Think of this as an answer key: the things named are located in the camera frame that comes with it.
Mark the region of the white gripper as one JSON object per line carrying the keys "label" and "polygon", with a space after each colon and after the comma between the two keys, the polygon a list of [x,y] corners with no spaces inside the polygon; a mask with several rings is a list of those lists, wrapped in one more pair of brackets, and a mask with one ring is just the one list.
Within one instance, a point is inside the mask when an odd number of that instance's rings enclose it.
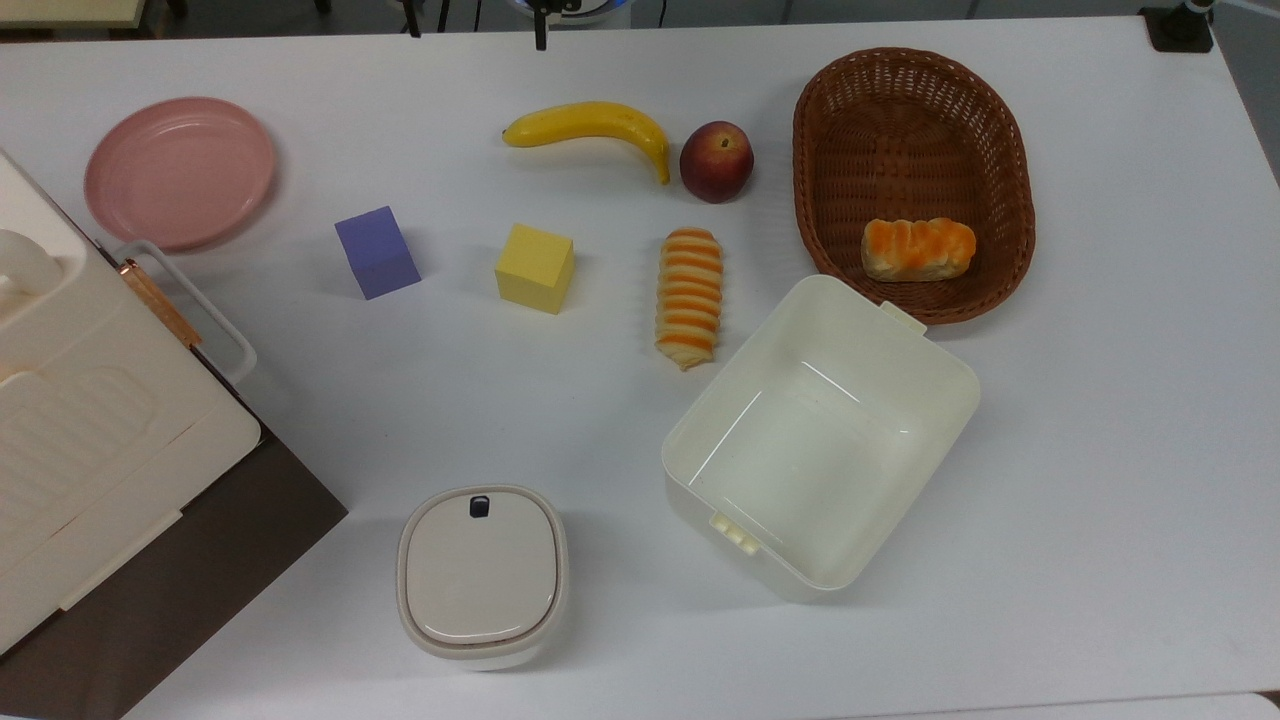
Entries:
{"label": "white gripper", "polygon": [[527,6],[535,15],[535,47],[539,53],[547,50],[549,15],[575,14],[581,9],[579,0],[529,0]]}

